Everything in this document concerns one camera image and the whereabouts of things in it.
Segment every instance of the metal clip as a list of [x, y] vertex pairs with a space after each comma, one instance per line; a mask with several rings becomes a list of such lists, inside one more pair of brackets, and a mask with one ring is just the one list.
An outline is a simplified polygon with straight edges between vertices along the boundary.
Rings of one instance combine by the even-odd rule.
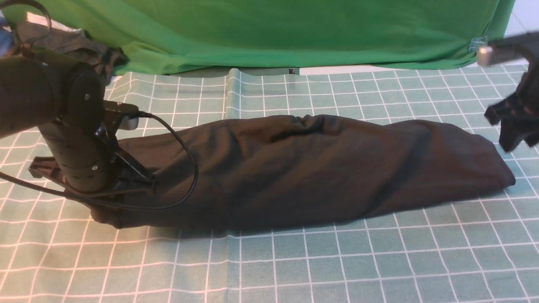
[[139, 117], [129, 118], [127, 116], [123, 117], [122, 122], [118, 129], [122, 130], [135, 130], [139, 126]]
[[472, 41], [470, 42], [470, 47], [468, 48], [468, 52], [469, 53], [477, 52], [477, 50], [480, 47], [487, 45], [487, 43], [488, 43], [488, 37], [487, 36], [483, 36], [483, 37], [480, 37], [480, 38], [472, 38]]

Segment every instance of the black cable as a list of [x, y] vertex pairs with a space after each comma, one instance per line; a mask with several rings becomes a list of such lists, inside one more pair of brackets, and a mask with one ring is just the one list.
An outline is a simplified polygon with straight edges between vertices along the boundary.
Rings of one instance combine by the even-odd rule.
[[79, 202], [84, 202], [84, 203], [87, 203], [87, 204], [94, 204], [94, 205], [107, 206], [107, 207], [126, 209], [126, 210], [138, 210], [138, 211], [162, 211], [162, 210], [166, 210], [166, 209], [171, 209], [171, 208], [183, 203], [193, 193], [193, 191], [194, 191], [194, 189], [196, 187], [196, 184], [198, 182], [198, 163], [197, 163], [197, 160], [195, 159], [195, 156], [193, 155], [193, 153], [191, 152], [191, 150], [189, 149], [187, 144], [185, 144], [185, 142], [182, 140], [182, 138], [180, 138], [178, 136], [176, 131], [174, 131], [174, 129], [172, 127], [170, 127], [170, 125], [168, 125], [163, 119], [161, 119], [158, 116], [155, 116], [153, 114], [145, 113], [145, 112], [139, 112], [139, 116], [142, 117], [142, 118], [152, 118], [152, 119], [157, 120], [159, 123], [161, 123], [174, 136], [174, 138], [182, 145], [183, 149], [187, 152], [187, 154], [191, 158], [191, 161], [193, 162], [193, 169], [195, 171], [195, 173], [193, 175], [193, 182], [191, 183], [191, 186], [190, 186], [189, 191], [187, 192], [187, 194], [178, 203], [174, 203], [172, 205], [167, 205], [167, 206], [160, 206], [160, 207], [125, 205], [125, 204], [120, 204], [120, 203], [107, 202], [107, 201], [102, 201], [102, 200], [99, 200], [99, 199], [84, 197], [84, 196], [80, 196], [80, 195], [77, 195], [77, 194], [72, 194], [70, 192], [64, 192], [64, 191], [58, 191], [58, 190], [54, 190], [54, 189], [45, 188], [45, 187], [30, 183], [30, 182], [20, 180], [18, 178], [12, 177], [10, 175], [6, 175], [1, 171], [0, 171], [0, 178], [4, 179], [6, 181], [9, 181], [11, 183], [14, 183], [16, 185], [29, 188], [29, 189], [42, 191], [42, 192], [50, 194], [50, 195], [56, 195], [56, 196], [64, 197], [64, 198], [67, 198], [67, 199], [71, 199], [71, 200], [75, 200], [75, 201], [79, 201]]
[[45, 33], [41, 37], [38, 37], [38, 38], [35, 38], [35, 39], [31, 40], [30, 42], [22, 43], [21, 47], [23, 49], [29, 49], [32, 46], [33, 43], [35, 43], [36, 41], [39, 41], [41, 39], [44, 39], [48, 35], [50, 35], [50, 33], [52, 31], [51, 16], [49, 15], [49, 12], [47, 11], [47, 9], [41, 3], [39, 3], [39, 2], [37, 2], [35, 0], [6, 0], [6, 1], [0, 3], [0, 10], [5, 9], [8, 6], [17, 5], [17, 4], [29, 5], [29, 6], [31, 6], [33, 8], [35, 8], [35, 9], [38, 9], [43, 14], [45, 19], [47, 20], [47, 33]]

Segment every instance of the green cloth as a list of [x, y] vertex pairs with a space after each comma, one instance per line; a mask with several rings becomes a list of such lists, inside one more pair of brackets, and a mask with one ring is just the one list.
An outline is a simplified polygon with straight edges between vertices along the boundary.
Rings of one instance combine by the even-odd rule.
[[[455, 68], [474, 62], [472, 38], [503, 36], [514, 1], [40, 0], [56, 21], [122, 47], [130, 63], [119, 74], [207, 66]], [[16, 22], [27, 9], [4, 14]]]

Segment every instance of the dark fabric pile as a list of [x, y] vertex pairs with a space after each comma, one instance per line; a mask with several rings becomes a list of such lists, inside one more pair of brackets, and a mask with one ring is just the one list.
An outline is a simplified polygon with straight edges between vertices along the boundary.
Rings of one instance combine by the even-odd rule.
[[47, 33], [47, 27], [21, 21], [13, 32], [16, 43], [35, 40], [34, 46], [56, 51], [92, 65], [103, 79], [104, 86], [110, 83], [114, 75], [114, 67], [127, 63], [127, 58], [120, 48], [113, 49], [90, 40], [83, 31], [66, 32], [52, 28], [50, 35], [36, 40]]
[[[338, 116], [222, 120], [178, 132], [199, 161], [192, 196], [166, 211], [88, 206], [116, 228], [267, 230], [324, 225], [474, 199], [515, 184], [495, 146], [454, 125], [410, 120], [386, 126]], [[158, 180], [171, 205], [188, 191], [191, 161], [170, 134], [121, 140]]]

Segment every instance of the black cloth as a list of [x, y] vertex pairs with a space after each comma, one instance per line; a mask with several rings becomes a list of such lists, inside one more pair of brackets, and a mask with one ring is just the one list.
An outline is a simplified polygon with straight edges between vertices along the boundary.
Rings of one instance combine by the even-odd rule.
[[[24, 20], [17, 24], [14, 33], [17, 43], [32, 42], [44, 36], [47, 33], [47, 27]], [[114, 75], [114, 67], [127, 63], [127, 58], [121, 48], [113, 49], [103, 43], [90, 40], [84, 32], [66, 32], [52, 28], [50, 35], [36, 40], [33, 45], [92, 65], [102, 77], [105, 86], [110, 83]]]
[[[445, 123], [279, 115], [178, 134], [199, 161], [192, 196], [159, 212], [89, 206], [94, 220], [116, 228], [293, 228], [474, 199], [515, 184], [494, 144]], [[192, 164], [171, 134], [120, 145], [158, 180], [155, 197], [130, 195], [126, 203], [171, 205], [188, 191]]]

